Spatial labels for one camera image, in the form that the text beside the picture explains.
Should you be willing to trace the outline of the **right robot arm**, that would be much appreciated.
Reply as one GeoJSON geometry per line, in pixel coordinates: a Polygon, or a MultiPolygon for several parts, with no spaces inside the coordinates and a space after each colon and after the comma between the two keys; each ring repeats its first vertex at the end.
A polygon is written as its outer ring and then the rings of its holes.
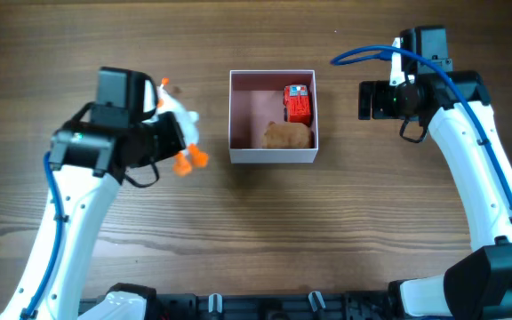
{"type": "Polygon", "coordinates": [[[475,71],[456,71],[441,26],[406,29],[390,45],[340,56],[340,63],[387,60],[386,81],[359,86],[362,120],[417,123],[440,148],[460,194],[469,256],[442,275],[399,280],[388,288],[398,318],[512,317],[512,167],[496,130],[491,97],[475,71]]]}

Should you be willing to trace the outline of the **brown plush bear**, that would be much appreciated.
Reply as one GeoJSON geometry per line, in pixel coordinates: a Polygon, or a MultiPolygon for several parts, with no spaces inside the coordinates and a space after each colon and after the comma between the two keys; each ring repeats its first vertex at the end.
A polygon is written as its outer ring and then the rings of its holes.
{"type": "Polygon", "coordinates": [[[261,146],[268,149],[311,148],[312,139],[312,131],[304,124],[269,122],[261,146]]]}

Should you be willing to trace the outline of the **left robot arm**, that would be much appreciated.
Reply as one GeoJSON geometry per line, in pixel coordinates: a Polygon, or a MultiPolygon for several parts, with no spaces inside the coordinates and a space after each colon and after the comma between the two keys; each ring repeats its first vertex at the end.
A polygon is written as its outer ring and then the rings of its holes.
{"type": "Polygon", "coordinates": [[[127,174],[199,141],[199,115],[147,74],[102,67],[94,100],[52,136],[44,216],[3,319],[76,319],[100,227],[127,174]]]}

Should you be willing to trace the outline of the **red toy fire truck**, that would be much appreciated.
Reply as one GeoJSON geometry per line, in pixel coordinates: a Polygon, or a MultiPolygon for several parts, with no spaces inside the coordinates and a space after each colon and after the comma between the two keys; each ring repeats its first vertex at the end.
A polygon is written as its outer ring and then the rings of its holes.
{"type": "Polygon", "coordinates": [[[304,84],[291,84],[284,88],[284,120],[310,126],[312,107],[309,91],[304,84]]]}

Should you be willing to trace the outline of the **white yellow plush duck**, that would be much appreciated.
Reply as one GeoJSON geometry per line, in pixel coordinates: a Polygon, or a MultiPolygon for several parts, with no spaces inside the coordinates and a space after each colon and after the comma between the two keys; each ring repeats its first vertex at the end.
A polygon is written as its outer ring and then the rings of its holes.
{"type": "Polygon", "coordinates": [[[188,111],[176,98],[173,98],[167,91],[168,83],[169,79],[164,77],[157,87],[156,113],[160,116],[173,112],[180,126],[185,148],[174,157],[173,171],[183,177],[190,174],[193,167],[205,168],[209,162],[209,155],[198,147],[200,135],[196,123],[199,120],[199,114],[195,111],[188,111]]]}

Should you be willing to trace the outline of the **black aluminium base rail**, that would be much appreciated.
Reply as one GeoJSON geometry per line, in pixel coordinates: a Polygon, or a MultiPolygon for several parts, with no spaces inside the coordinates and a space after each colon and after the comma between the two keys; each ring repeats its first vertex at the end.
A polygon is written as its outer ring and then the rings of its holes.
{"type": "Polygon", "coordinates": [[[294,295],[159,294],[145,319],[266,320],[407,319],[384,291],[294,295]]]}

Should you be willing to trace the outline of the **pink lined white box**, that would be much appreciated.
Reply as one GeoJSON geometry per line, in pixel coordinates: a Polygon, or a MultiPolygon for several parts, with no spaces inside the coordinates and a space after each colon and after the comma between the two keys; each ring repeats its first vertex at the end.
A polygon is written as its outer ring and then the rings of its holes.
{"type": "Polygon", "coordinates": [[[316,72],[313,69],[229,72],[228,151],[233,164],[311,164],[319,151],[316,72]],[[264,148],[269,123],[284,122],[284,88],[308,89],[311,143],[308,148],[264,148]]]}

